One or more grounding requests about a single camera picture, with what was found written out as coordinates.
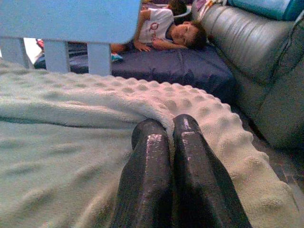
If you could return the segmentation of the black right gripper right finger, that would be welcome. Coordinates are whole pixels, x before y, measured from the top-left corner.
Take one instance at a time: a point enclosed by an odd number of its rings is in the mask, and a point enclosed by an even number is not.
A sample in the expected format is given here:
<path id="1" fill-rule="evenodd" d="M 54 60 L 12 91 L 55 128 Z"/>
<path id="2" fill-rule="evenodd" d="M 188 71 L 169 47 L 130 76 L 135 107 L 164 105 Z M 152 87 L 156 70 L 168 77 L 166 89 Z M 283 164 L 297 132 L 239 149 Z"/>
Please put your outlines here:
<path id="1" fill-rule="evenodd" d="M 188 114 L 173 121 L 179 227 L 252 228 L 228 171 L 197 121 Z"/>

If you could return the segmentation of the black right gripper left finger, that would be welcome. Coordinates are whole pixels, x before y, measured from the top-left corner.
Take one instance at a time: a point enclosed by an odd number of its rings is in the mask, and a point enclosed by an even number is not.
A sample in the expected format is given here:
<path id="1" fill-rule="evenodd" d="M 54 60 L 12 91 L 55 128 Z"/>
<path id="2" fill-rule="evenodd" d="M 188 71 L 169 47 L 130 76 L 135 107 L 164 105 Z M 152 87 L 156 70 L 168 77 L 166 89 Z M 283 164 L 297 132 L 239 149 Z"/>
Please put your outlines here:
<path id="1" fill-rule="evenodd" d="M 171 228 L 172 177 L 165 128 L 146 119 L 132 133 L 132 154 L 122 170 L 111 228 Z"/>

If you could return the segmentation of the cream dotted fleece pillow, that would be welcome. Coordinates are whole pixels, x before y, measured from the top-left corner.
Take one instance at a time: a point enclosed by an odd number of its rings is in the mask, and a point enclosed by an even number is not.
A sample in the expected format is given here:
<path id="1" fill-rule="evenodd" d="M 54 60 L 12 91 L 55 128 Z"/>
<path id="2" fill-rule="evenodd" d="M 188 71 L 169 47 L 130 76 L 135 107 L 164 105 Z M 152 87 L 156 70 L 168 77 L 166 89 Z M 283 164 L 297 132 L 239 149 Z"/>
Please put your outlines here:
<path id="1" fill-rule="evenodd" d="M 253 228 L 304 228 L 239 116 L 189 85 L 27 69 L 0 58 L 0 228 L 109 228 L 135 126 L 189 114 Z"/>

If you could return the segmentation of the grey green leather sofa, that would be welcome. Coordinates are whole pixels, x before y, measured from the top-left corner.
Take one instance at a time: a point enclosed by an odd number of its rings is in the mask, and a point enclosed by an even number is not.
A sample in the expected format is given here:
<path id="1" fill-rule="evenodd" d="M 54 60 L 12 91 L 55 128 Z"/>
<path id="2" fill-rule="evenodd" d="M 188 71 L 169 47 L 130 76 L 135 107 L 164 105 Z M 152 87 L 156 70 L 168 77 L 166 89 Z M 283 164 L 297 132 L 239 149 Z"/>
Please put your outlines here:
<path id="1" fill-rule="evenodd" d="M 304 148 L 304 10 L 293 21 L 214 4 L 198 18 L 236 79 L 235 103 L 273 147 Z"/>

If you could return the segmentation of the teal pillow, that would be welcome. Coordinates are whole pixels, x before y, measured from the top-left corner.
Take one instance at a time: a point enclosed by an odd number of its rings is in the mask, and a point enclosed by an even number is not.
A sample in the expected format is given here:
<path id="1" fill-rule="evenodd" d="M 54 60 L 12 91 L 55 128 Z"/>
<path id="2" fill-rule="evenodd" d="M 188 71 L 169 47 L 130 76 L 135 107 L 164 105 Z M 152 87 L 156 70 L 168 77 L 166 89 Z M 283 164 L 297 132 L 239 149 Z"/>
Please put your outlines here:
<path id="1" fill-rule="evenodd" d="M 304 0 L 228 0 L 230 6 L 271 19 L 293 21 L 304 10 Z"/>

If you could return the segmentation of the dark navy floor mattress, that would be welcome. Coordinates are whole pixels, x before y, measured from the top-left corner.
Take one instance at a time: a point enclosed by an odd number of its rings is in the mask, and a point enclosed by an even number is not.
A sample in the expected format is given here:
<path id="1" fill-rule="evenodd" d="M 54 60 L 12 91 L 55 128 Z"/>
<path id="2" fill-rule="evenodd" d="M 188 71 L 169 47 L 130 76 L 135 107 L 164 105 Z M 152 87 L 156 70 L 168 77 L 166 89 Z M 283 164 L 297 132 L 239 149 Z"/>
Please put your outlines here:
<path id="1" fill-rule="evenodd" d="M 120 55 L 123 59 L 112 63 L 113 76 L 190 85 L 205 90 L 223 103 L 234 102 L 236 80 L 211 46 L 203 50 L 134 50 Z"/>

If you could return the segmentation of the child in white shirt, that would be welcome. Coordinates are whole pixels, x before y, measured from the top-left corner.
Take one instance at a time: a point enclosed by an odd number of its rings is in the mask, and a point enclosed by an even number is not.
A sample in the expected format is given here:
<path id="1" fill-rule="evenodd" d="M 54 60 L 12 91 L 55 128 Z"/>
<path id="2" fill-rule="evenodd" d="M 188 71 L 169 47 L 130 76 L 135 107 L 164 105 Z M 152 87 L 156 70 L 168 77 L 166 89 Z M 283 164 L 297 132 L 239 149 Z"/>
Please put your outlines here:
<path id="1" fill-rule="evenodd" d="M 198 21 L 185 21 L 176 25 L 170 9 L 141 10 L 137 31 L 132 41 L 125 44 L 111 44 L 112 53 L 135 48 L 139 51 L 170 49 L 203 49 L 207 37 Z"/>

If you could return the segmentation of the dark haired person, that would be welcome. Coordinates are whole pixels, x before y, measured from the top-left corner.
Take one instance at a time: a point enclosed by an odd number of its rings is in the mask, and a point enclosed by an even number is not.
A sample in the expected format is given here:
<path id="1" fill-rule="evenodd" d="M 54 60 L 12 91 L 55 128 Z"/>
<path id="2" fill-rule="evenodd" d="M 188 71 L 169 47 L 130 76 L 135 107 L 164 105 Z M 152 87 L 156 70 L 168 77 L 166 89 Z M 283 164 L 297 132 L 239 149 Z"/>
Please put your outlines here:
<path id="1" fill-rule="evenodd" d="M 174 16 L 187 12 L 187 5 L 184 0 L 169 0 L 169 3 L 165 8 L 170 9 Z"/>

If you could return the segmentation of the colourful patterned cloth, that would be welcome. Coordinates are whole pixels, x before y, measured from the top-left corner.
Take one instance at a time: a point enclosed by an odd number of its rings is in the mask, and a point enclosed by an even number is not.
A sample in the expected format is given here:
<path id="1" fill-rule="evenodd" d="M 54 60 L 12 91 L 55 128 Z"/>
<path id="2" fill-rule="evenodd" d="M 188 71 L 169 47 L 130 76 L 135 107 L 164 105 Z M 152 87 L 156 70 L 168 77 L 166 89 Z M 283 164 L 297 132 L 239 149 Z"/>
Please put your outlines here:
<path id="1" fill-rule="evenodd" d="M 211 8 L 214 4 L 222 4 L 225 6 L 228 0 L 195 0 L 195 7 L 197 9 L 198 18 L 203 18 L 204 14 Z"/>

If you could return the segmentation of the light blue plastic kids chair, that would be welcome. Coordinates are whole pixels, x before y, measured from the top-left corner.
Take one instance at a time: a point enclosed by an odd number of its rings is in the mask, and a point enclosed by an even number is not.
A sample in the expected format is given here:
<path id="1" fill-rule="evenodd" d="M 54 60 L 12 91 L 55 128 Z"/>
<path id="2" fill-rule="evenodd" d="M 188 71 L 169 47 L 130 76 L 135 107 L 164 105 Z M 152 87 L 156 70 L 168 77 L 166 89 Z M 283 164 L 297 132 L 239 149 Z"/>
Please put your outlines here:
<path id="1" fill-rule="evenodd" d="M 0 51 L 27 68 L 24 38 L 40 38 L 47 70 L 67 73 L 68 42 L 84 42 L 89 73 L 106 76 L 110 45 L 133 38 L 140 9 L 141 0 L 0 0 Z"/>

